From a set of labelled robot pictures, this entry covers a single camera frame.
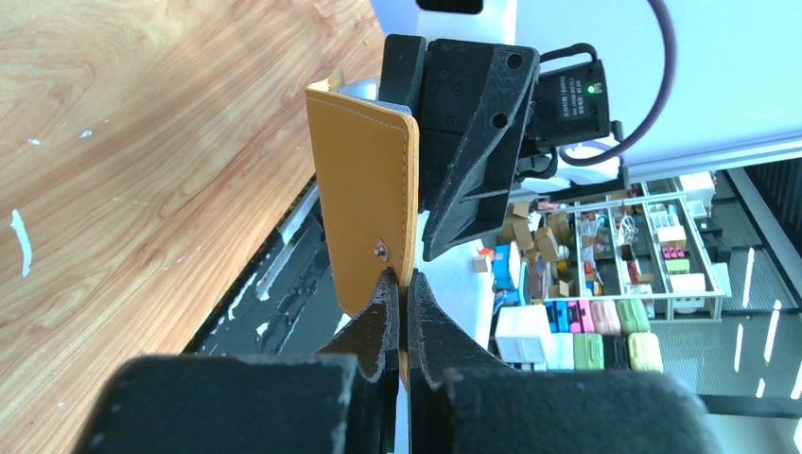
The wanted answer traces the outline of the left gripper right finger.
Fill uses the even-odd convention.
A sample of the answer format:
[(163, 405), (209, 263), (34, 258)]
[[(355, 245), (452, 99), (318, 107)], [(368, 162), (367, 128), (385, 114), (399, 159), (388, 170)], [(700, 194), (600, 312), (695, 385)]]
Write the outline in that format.
[(480, 453), (497, 428), (488, 380), (506, 367), (437, 302), (416, 271), (407, 296), (407, 391), (411, 453)]

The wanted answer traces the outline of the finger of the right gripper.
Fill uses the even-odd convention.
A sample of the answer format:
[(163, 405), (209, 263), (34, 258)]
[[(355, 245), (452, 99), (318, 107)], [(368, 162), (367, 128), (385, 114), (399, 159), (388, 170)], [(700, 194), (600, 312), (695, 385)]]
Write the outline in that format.
[(421, 106), (426, 261), (501, 230), (539, 69), (531, 47), (429, 46)]

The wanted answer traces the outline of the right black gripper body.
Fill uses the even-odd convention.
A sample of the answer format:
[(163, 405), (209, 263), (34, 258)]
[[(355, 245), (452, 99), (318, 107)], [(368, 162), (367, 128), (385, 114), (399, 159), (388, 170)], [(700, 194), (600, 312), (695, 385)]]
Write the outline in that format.
[(544, 177), (561, 146), (611, 131), (602, 61), (590, 44), (547, 53), (390, 35), (378, 97), (410, 109), (420, 128), (421, 206), (432, 213), (464, 203), (484, 212), (537, 171), (519, 161), (543, 156)]

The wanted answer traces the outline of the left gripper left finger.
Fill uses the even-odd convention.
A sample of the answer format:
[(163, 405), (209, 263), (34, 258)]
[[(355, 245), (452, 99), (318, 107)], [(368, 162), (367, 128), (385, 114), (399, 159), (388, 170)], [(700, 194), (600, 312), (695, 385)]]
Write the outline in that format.
[(383, 270), (367, 305), (319, 352), (347, 365), (336, 431), (344, 453), (392, 453), (399, 389), (400, 313), (395, 273)]

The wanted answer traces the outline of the yellow leather card holder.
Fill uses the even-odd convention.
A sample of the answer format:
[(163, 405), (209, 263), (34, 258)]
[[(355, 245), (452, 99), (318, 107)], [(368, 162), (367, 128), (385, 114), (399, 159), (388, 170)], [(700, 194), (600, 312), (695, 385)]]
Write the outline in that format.
[(396, 106), (345, 92), (340, 69), (305, 89), (323, 226), (340, 307), (355, 316), (379, 274), (401, 291), (414, 270), (419, 127)]

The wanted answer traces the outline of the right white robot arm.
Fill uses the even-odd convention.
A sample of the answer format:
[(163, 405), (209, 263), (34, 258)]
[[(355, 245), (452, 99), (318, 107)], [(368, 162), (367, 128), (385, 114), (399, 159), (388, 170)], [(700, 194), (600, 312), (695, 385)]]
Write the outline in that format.
[(427, 261), (500, 232), (519, 186), (542, 180), (545, 195), (570, 200), (624, 181), (611, 154), (621, 126), (590, 44), (540, 53), (391, 34), (378, 98), (408, 109), (419, 126)]

